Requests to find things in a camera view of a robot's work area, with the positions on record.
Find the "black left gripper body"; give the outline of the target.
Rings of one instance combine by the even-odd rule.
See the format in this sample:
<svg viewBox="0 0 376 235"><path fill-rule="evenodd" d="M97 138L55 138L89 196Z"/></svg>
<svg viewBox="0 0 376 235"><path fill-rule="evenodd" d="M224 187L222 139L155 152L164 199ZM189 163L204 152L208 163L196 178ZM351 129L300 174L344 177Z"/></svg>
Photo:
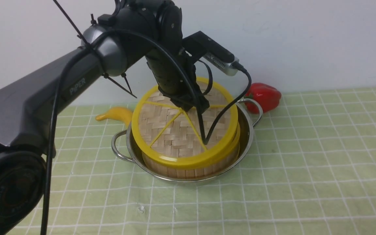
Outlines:
<svg viewBox="0 0 376 235"><path fill-rule="evenodd" d="M199 111L201 114L204 113L210 107L210 104L207 98L203 96L200 86L197 84L196 68L193 59L185 52L184 46L169 48L168 51L174 56L188 76L194 92L199 96ZM159 91L166 98L169 98L174 106L184 111L189 111L196 107L194 98L183 76L166 55L151 46L146 51L145 58L159 86Z"/></svg>

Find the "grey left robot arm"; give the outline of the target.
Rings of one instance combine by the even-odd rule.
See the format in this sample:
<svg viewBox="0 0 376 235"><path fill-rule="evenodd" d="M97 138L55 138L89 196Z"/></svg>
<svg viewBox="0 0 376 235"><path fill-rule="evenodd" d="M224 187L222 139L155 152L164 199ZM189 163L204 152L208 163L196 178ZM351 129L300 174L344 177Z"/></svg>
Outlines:
<svg viewBox="0 0 376 235"><path fill-rule="evenodd" d="M184 111L196 108L200 138L208 143L231 101L205 133L206 91L194 64L207 59L228 76L248 72L227 49L199 31L182 34L182 10L171 0L116 0L112 14L91 20L74 51L0 89L0 235L24 219L43 197L41 234L47 232L58 114L99 77L126 77L142 57L159 91Z"/></svg>

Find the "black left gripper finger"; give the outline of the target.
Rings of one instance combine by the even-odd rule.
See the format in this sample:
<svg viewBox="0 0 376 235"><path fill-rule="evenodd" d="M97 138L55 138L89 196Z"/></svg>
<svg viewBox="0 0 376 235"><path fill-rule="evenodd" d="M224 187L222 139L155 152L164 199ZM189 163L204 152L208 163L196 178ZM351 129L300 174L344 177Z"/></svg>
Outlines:
<svg viewBox="0 0 376 235"><path fill-rule="evenodd" d="M210 107L205 111L205 143L228 143L234 138L238 117L234 104L224 110L232 98L227 99L224 95L206 95L206 98Z"/></svg>
<svg viewBox="0 0 376 235"><path fill-rule="evenodd" d="M206 145L207 144L207 138L206 138L206 134L205 134L202 113L200 111L197 111L197 119L198 119L198 125L199 125L199 129L200 129L201 141L204 145Z"/></svg>

